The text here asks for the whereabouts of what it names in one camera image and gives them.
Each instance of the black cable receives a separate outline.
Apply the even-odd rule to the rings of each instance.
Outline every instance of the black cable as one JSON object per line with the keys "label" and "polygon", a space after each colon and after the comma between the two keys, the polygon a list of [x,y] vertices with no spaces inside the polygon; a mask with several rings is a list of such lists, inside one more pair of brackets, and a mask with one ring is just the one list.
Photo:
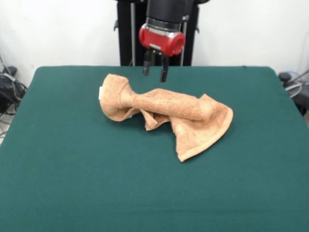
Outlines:
{"label": "black cable", "polygon": [[[14,77],[0,72],[0,113],[15,115],[15,112],[28,88]],[[14,105],[15,112],[8,112]]]}
{"label": "black cable", "polygon": [[210,0],[194,0],[194,3],[195,4],[203,4],[203,3],[206,3],[208,1],[210,1]]}
{"label": "black cable", "polygon": [[302,78],[303,76],[307,75],[309,73],[309,70],[305,71],[303,74],[299,75],[297,78],[295,78],[293,81],[296,81],[300,78]]}
{"label": "black cable", "polygon": [[2,122],[2,123],[4,123],[4,124],[7,124],[7,125],[10,125],[9,122],[2,121],[1,119],[0,119],[0,122]]}
{"label": "black cable", "polygon": [[6,134],[8,131],[4,131],[0,134],[0,137],[3,136],[4,134]]}
{"label": "black cable", "polygon": [[2,64],[2,66],[4,67],[4,69],[6,70],[6,72],[7,72],[9,75],[11,75],[10,69],[8,69],[8,68],[4,65],[4,62],[3,62],[2,57],[1,57],[1,54],[0,54],[0,62],[1,62],[1,64]]}
{"label": "black cable", "polygon": [[5,111],[3,111],[3,112],[0,114],[0,117],[1,117],[2,115],[7,115],[7,114],[6,114],[6,111],[11,107],[11,105],[12,105],[12,104],[9,104],[9,106],[7,107],[7,109],[6,109]]}

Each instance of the crumpled towel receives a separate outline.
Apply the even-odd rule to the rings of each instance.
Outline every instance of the crumpled towel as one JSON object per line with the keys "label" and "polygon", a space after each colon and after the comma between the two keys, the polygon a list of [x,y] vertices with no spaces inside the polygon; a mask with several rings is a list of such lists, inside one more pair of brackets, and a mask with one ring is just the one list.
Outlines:
{"label": "crumpled towel", "polygon": [[147,131],[171,122],[181,162],[218,141],[229,128],[233,111],[204,94],[201,98],[154,89],[137,94],[127,78],[109,74],[100,88],[99,102],[105,116],[117,122],[142,113]]}

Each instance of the cable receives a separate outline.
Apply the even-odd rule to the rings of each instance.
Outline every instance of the cable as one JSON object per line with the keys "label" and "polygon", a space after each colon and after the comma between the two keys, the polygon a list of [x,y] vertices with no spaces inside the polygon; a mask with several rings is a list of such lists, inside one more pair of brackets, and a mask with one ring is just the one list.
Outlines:
{"label": "cable", "polygon": [[[15,77],[0,73],[0,113],[14,115],[27,90],[28,88]],[[8,112],[11,105],[14,105],[15,112]]]}
{"label": "cable", "polygon": [[300,78],[302,78],[303,76],[306,76],[309,73],[309,70],[305,71],[303,74],[299,75],[297,78],[295,78],[293,81],[296,81]]}
{"label": "cable", "polygon": [[297,91],[296,93],[290,95],[290,98],[296,97],[298,94],[300,94],[300,92],[301,92],[302,90],[303,90],[303,87],[300,86],[299,89],[298,89],[298,91]]}
{"label": "cable", "polygon": [[1,57],[1,54],[0,54],[0,61],[1,61],[2,66],[3,66],[3,67],[5,68],[5,70],[8,72],[8,74],[9,74],[9,75],[12,75],[10,69],[8,69],[8,68],[4,65],[4,62],[3,62],[2,57]]}
{"label": "cable", "polygon": [[206,3],[208,2],[209,0],[194,0],[194,3],[195,4],[203,4],[203,3]]}
{"label": "cable", "polygon": [[303,84],[302,83],[297,83],[297,84],[294,84],[294,85],[292,85],[292,86],[289,86],[289,87],[287,87],[287,88],[285,88],[285,91],[289,91],[289,90],[291,90],[291,89],[293,89],[293,88],[297,88],[297,87],[300,87],[300,86],[302,86]]}
{"label": "cable", "polygon": [[285,91],[289,91],[291,89],[299,87],[299,89],[298,89],[298,91],[296,93],[293,93],[293,94],[290,95],[290,98],[293,98],[293,97],[295,97],[295,96],[297,96],[298,94],[301,93],[301,91],[303,89],[303,86],[308,86],[308,85],[309,85],[309,82],[305,82],[305,83],[297,82],[296,84],[285,88]]}
{"label": "cable", "polygon": [[8,131],[2,132],[2,133],[0,134],[0,137],[3,136],[3,135],[5,135],[7,132],[8,132]]}
{"label": "cable", "polygon": [[286,73],[296,74],[297,76],[300,76],[297,72],[294,71],[286,71]]}
{"label": "cable", "polygon": [[7,125],[10,125],[9,122],[2,121],[1,119],[0,119],[0,122],[2,122],[2,123],[4,123],[4,124],[7,124]]}

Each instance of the metal rod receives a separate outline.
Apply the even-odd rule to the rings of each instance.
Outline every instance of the metal rod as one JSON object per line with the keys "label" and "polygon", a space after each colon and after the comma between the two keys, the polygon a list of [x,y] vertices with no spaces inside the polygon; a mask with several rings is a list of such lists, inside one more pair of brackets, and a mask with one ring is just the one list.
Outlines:
{"label": "metal rod", "polygon": [[[187,34],[187,25],[188,25],[187,22],[183,23],[183,34],[184,34],[184,36],[186,36],[186,34]],[[182,55],[181,55],[181,58],[180,58],[180,66],[183,66],[184,48],[185,48],[185,45],[183,46]]]}
{"label": "metal rod", "polygon": [[131,39],[132,39],[132,65],[136,65],[135,55],[135,3],[131,3]]}
{"label": "metal rod", "polygon": [[143,74],[147,76],[149,74],[149,69],[151,65],[151,50],[147,50],[144,58]]}
{"label": "metal rod", "polygon": [[168,71],[169,71],[169,57],[163,56],[163,68],[161,70],[161,76],[160,76],[160,81],[162,83],[166,82],[166,79],[168,77]]}

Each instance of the black device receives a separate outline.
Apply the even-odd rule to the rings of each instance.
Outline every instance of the black device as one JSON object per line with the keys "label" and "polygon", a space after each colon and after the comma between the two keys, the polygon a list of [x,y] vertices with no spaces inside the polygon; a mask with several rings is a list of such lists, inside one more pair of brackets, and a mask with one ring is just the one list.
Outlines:
{"label": "black device", "polygon": [[13,115],[14,112],[8,112],[10,106],[14,106],[14,110],[18,108],[27,88],[14,77],[17,68],[10,66],[4,67],[0,72],[0,115]]}
{"label": "black device", "polygon": [[[168,66],[190,66],[194,46],[195,31],[198,30],[197,20],[199,4],[209,0],[118,0],[118,20],[115,28],[119,29],[120,63],[121,66],[144,66],[143,73],[149,73],[150,65],[163,65],[161,81],[167,77]],[[140,30],[145,25],[149,40],[140,39]],[[166,33],[171,38],[175,33],[185,34],[185,46],[181,54],[168,53],[163,49],[164,38],[158,40],[154,36]]]}
{"label": "black device", "polygon": [[301,77],[305,76],[309,72],[305,72],[304,74],[298,76],[295,79],[292,79],[291,74],[288,72],[281,72],[279,74],[279,79],[282,81],[282,85],[285,88],[291,87],[293,85],[302,84],[301,89],[300,86],[296,87],[295,90],[300,89],[299,93],[292,97],[296,107],[302,116],[304,116],[309,109],[309,85],[306,85],[303,81],[298,81]]}

